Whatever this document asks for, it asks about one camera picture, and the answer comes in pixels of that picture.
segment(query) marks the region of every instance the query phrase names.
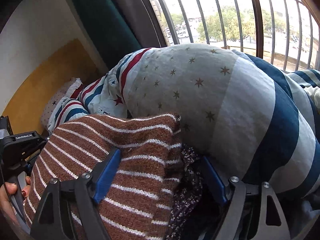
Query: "knit fabric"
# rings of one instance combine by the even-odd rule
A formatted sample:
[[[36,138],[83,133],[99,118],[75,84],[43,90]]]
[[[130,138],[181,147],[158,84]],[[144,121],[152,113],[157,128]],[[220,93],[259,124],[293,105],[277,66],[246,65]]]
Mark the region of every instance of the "knit fabric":
[[[112,240],[164,238],[173,192],[182,177],[180,117],[162,114],[122,120],[88,115],[55,129],[31,176],[25,214],[31,226],[45,187],[53,177],[78,178],[105,159],[112,146],[122,159],[107,196],[98,206]],[[77,208],[72,217],[79,239],[85,239]]]

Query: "finger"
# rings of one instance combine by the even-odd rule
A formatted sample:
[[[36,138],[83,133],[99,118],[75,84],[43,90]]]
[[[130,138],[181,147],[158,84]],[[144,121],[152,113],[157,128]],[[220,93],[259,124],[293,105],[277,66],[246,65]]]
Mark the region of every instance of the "finger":
[[[31,185],[31,178],[29,176],[26,176],[26,183],[28,185]]]
[[[11,194],[14,194],[17,191],[17,185],[6,182],[7,190],[10,191]],[[8,216],[17,222],[17,218],[13,212],[12,206],[9,202],[9,198],[7,196],[7,193],[4,189],[4,186],[2,185],[0,188],[0,206],[4,212],[8,214]]]
[[[28,197],[30,190],[31,190],[31,186],[27,185],[21,190],[21,193],[26,198],[26,197]]]

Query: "yellow wall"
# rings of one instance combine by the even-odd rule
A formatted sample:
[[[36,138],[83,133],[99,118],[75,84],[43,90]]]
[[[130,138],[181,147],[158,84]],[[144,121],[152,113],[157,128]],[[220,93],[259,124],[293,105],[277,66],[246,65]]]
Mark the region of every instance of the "yellow wall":
[[[9,116],[13,133],[43,132],[40,118],[45,105],[71,77],[85,82],[97,68],[78,39],[70,41],[42,62],[22,83],[2,115]]]

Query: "black cable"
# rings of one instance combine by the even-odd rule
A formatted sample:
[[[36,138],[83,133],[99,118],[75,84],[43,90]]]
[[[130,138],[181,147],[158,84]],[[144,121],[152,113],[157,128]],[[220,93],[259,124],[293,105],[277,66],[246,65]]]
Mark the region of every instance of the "black cable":
[[[14,207],[14,209],[16,210],[16,212],[18,213],[18,215],[21,217],[22,221],[23,222],[26,222],[26,220],[24,219],[24,217],[22,216],[22,214],[20,213],[19,209],[16,207],[16,205],[12,202],[12,199],[10,198],[10,195],[9,195],[9,192],[8,192],[8,189],[7,189],[7,186],[5,184],[5,181],[4,181],[4,176],[3,176],[3,172],[2,172],[2,167],[1,167],[1,159],[2,159],[2,156],[0,154],[0,173],[1,173],[1,177],[2,177],[2,181],[3,181],[3,185],[4,185],[4,189],[7,193],[7,196],[9,198],[9,201],[11,203],[11,205]]]

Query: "white wall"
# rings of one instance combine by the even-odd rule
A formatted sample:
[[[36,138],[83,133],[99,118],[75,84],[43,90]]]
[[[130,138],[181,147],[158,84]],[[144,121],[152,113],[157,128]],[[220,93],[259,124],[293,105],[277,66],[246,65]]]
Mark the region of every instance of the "white wall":
[[[23,0],[6,23],[0,33],[0,113],[31,72],[75,38],[81,41],[97,68],[107,72],[68,3],[66,0]]]

